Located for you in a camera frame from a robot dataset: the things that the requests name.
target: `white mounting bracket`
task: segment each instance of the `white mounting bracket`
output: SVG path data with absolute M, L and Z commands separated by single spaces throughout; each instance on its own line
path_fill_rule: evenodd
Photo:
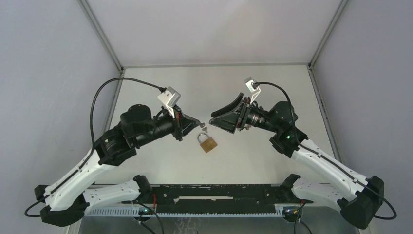
M 175 118 L 175 112 L 173 107 L 178 102 L 179 98 L 181 98 L 181 94 L 176 92 L 171 87 L 168 87 L 163 93 L 158 95 L 158 99 L 161 101 L 162 106 L 169 112 L 172 118 Z
M 252 103 L 252 102 L 258 97 L 258 95 L 259 95 L 260 92 L 261 92 L 261 89 L 260 89 L 259 87 L 254 88 L 254 87 L 252 86 L 252 84 L 254 84 L 254 83 L 257 83 L 257 81 L 254 80 L 252 77 L 248 77 L 248 78 L 245 80 L 245 85 L 248 87 L 248 89 L 249 89 L 250 92 L 252 93 L 252 94 L 251 94 L 251 102 L 250 102 L 250 103 Z

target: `red wire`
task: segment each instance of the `red wire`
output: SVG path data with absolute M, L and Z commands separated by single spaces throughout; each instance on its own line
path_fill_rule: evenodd
M 153 194 L 153 208 L 155 209 L 156 207 L 156 194 Z

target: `white cable tray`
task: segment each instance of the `white cable tray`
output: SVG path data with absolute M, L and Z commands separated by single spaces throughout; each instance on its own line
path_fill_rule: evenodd
M 139 206 L 109 206 L 100 209 L 92 210 L 85 216 L 87 217 L 131 217 L 140 216 L 139 210 L 143 208 Z M 159 217 L 283 217 L 282 206 L 275 206 L 275 213 L 245 213 L 245 214 L 217 214 L 217 213 L 157 213 Z M 152 217 L 152 214 L 144 214 L 142 217 Z

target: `padlock shackle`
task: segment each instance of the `padlock shackle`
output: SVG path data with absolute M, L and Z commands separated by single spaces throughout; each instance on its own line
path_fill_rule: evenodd
M 200 144 L 202 144 L 202 142 L 199 140 L 199 137 L 200 137 L 200 136 L 202 136 L 202 135 L 207 136 L 207 137 L 208 137 L 208 139 L 209 139 L 209 138 L 211 138 L 211 137 L 209 137 L 209 135 L 208 135 L 208 134 L 206 134 L 206 133 L 200 133 L 200 134 L 198 135 L 198 137 L 197 137 L 198 142 L 199 142 Z

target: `table surface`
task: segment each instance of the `table surface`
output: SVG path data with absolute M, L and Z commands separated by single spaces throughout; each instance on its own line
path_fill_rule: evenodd
M 101 176 L 96 183 L 116 184 L 135 175 L 145 175 L 151 184 L 279 184 L 291 173 L 326 182 L 306 166 L 279 154 L 269 142 L 271 132 L 251 128 L 231 134 L 208 124 L 210 114 L 232 102 L 239 92 L 250 96 L 244 84 L 249 76 L 283 87 L 299 116 L 297 127 L 333 155 L 304 65 L 129 68 L 125 77 L 171 86 L 178 91 L 182 96 L 177 105 L 184 114 L 205 122 L 208 134 L 218 146 L 207 154 L 202 150 L 197 141 L 201 128 L 194 129 L 182 142 L 165 136 L 137 150 L 136 156 Z M 260 87 L 262 91 L 256 101 L 264 109 L 285 100 L 278 89 Z M 135 104 L 149 106 L 155 115 L 161 107 L 157 95 L 158 91 L 149 86 L 123 81 L 111 127 Z

